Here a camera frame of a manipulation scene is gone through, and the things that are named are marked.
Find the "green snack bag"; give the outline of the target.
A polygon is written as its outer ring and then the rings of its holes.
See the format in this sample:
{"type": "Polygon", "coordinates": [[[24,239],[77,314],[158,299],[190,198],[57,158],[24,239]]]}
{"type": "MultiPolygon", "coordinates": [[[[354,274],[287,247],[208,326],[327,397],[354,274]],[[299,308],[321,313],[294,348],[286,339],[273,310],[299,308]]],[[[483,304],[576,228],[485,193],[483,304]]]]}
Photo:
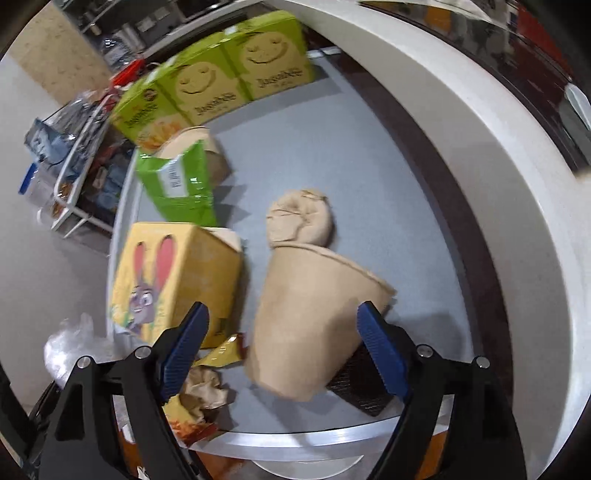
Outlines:
{"type": "Polygon", "coordinates": [[[135,170],[148,197],[167,222],[217,226],[213,187],[201,140],[172,159],[140,153],[135,170]]]}

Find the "left green Jagabee box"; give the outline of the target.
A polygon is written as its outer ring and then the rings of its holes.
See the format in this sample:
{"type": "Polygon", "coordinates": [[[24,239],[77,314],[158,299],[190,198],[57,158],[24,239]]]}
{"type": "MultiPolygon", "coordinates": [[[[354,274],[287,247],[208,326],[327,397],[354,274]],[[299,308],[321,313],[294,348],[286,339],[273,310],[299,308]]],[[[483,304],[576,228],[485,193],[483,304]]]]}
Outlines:
{"type": "Polygon", "coordinates": [[[156,83],[156,68],[137,80],[110,115],[111,124],[145,153],[154,153],[190,122],[156,83]]]}

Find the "white plastic trash bag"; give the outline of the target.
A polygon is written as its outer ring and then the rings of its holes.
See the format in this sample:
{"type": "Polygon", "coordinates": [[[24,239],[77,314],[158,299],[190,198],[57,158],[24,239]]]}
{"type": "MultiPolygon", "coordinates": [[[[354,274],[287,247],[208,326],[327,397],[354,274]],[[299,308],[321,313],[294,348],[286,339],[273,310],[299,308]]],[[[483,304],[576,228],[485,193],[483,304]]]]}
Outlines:
{"type": "Polygon", "coordinates": [[[60,323],[58,331],[47,339],[43,355],[49,375],[63,388],[80,357],[89,356],[96,363],[110,362],[115,359],[115,348],[108,338],[95,334],[92,317],[82,313],[79,318],[60,323]]]}

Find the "yellow snack wrapper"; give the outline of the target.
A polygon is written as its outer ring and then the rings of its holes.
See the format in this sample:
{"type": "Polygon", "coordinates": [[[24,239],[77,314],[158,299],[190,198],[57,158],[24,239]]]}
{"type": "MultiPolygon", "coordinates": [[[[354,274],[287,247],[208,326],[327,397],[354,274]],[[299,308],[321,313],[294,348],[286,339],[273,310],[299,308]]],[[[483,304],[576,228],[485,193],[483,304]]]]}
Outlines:
{"type": "Polygon", "coordinates": [[[204,358],[193,362],[180,392],[163,406],[174,435],[186,447],[217,431],[218,410],[228,404],[229,396],[219,370],[242,363],[244,358],[242,333],[229,336],[204,358]]]}

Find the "yellow rabbit cartoon box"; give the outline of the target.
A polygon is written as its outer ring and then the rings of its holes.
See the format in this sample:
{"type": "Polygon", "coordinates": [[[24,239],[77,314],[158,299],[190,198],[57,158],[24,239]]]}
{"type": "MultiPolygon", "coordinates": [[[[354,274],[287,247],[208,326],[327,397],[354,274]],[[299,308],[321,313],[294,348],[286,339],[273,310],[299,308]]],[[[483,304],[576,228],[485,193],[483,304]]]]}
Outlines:
{"type": "Polygon", "coordinates": [[[201,347],[215,348],[228,337],[242,260],[242,241],[228,228],[136,222],[119,259],[110,319],[152,344],[200,302],[209,314],[201,347]]]}

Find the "crumpled brown paper ball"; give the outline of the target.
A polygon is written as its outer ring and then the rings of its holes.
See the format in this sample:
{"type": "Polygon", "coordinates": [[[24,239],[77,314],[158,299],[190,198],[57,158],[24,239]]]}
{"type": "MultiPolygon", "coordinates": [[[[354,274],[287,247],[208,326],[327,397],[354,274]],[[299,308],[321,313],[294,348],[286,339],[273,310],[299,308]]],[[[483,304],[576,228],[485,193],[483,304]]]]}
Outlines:
{"type": "Polygon", "coordinates": [[[281,242],[327,246],[332,235],[332,210],[325,194],[315,189],[289,190],[266,213],[270,247],[281,242]]]}

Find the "green jagabee box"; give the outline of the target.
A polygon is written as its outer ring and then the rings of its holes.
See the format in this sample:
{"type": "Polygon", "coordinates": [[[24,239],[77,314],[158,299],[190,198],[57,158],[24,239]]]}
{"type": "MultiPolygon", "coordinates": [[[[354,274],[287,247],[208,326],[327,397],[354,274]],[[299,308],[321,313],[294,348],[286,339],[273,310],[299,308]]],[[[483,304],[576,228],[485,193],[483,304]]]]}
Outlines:
{"type": "Polygon", "coordinates": [[[190,122],[156,83],[156,68],[137,80],[110,115],[111,124],[145,153],[154,153],[190,122]]]}
{"type": "Polygon", "coordinates": [[[301,23],[290,12],[271,11],[228,27],[221,45],[252,100],[315,79],[301,23]]]}
{"type": "Polygon", "coordinates": [[[154,82],[192,125],[204,125],[249,103],[249,95],[215,35],[161,64],[154,82]]]}

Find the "black perforated tray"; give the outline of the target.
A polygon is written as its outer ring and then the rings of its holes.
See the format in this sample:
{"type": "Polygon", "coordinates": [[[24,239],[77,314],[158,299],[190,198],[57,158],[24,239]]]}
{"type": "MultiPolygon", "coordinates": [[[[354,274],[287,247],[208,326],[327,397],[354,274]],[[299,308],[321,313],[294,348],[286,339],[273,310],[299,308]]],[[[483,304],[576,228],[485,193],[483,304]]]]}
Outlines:
{"type": "Polygon", "coordinates": [[[365,358],[349,359],[327,388],[372,417],[379,416],[394,398],[384,386],[377,368],[365,358]]]}

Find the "small crumpled brown paper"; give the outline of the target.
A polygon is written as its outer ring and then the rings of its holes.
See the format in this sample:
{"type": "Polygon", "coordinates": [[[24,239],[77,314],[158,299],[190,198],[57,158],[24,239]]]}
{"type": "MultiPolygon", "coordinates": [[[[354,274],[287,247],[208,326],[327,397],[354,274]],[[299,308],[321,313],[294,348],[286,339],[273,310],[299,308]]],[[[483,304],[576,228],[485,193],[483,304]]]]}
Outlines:
{"type": "Polygon", "coordinates": [[[214,370],[197,365],[189,370],[179,401],[195,421],[204,423],[209,412],[228,404],[228,390],[214,370]]]}

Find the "clear plastic water bottle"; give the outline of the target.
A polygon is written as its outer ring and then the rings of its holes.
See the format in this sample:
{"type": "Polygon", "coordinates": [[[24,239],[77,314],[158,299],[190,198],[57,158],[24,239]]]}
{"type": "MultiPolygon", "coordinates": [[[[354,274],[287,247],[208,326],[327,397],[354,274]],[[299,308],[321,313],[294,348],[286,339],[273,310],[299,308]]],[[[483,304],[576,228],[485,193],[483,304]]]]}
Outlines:
{"type": "Polygon", "coordinates": [[[134,60],[132,51],[117,37],[104,36],[100,44],[100,53],[114,72],[121,71],[134,60]]]}

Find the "right green Jagabee box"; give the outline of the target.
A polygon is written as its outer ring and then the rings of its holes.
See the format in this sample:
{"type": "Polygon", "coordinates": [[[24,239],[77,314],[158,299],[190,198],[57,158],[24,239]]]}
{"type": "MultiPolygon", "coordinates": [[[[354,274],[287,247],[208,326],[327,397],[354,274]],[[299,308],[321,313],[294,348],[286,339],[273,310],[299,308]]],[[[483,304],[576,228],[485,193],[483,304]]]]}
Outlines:
{"type": "Polygon", "coordinates": [[[252,100],[315,79],[301,23],[290,12],[271,11],[228,27],[221,45],[252,100]]]}

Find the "middle green Jagabee box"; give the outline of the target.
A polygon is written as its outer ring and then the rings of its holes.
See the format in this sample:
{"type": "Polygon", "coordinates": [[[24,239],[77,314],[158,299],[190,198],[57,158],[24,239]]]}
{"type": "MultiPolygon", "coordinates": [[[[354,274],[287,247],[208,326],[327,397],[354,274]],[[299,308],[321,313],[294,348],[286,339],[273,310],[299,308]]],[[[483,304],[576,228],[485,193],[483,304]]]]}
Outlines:
{"type": "Polygon", "coordinates": [[[192,125],[204,125],[249,103],[249,95],[215,35],[161,64],[154,82],[192,125]]]}

